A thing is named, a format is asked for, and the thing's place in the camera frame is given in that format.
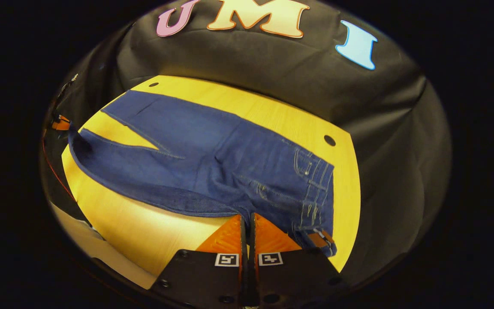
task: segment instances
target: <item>blue letter i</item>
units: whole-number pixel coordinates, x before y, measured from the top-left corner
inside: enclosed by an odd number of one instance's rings
[[[348,34],[344,45],[335,46],[337,52],[364,68],[374,70],[375,64],[371,61],[371,52],[373,42],[377,42],[377,38],[345,20],[341,20],[341,23],[348,28]]]

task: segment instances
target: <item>black background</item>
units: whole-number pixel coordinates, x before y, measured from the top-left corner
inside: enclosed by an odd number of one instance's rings
[[[0,3],[0,307],[136,307],[67,253],[37,164],[41,122],[63,76],[158,3]],[[422,66],[443,100],[454,156],[445,205],[423,242],[343,305],[494,307],[494,1],[336,3]]]

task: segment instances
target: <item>orange gripper pad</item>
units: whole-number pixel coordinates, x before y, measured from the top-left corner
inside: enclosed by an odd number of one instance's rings
[[[239,254],[239,273],[242,270],[241,215],[235,215],[214,231],[196,251],[218,254]]]
[[[259,276],[259,254],[302,250],[294,240],[262,215],[255,213],[255,270]]]
[[[70,121],[62,115],[60,115],[60,119],[63,119],[64,121],[60,121],[59,123],[53,123],[51,127],[58,131],[66,131],[70,129]]]

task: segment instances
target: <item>jeans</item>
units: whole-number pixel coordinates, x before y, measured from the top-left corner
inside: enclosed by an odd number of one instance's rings
[[[197,217],[259,213],[302,248],[333,232],[333,166],[281,135],[218,109],[129,90],[102,109],[158,149],[128,146],[71,126],[88,176],[121,195]],[[321,247],[336,254],[335,243]]]

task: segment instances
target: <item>letter m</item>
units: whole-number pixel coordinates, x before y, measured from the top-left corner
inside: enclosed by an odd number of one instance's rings
[[[260,25],[262,31],[288,37],[300,38],[304,35],[298,28],[302,11],[310,9],[306,4],[291,0],[272,0],[259,6],[255,0],[219,0],[222,6],[216,19],[207,25],[209,30],[227,30],[235,27],[232,16],[238,17],[245,29],[252,28],[264,17],[268,21]]]

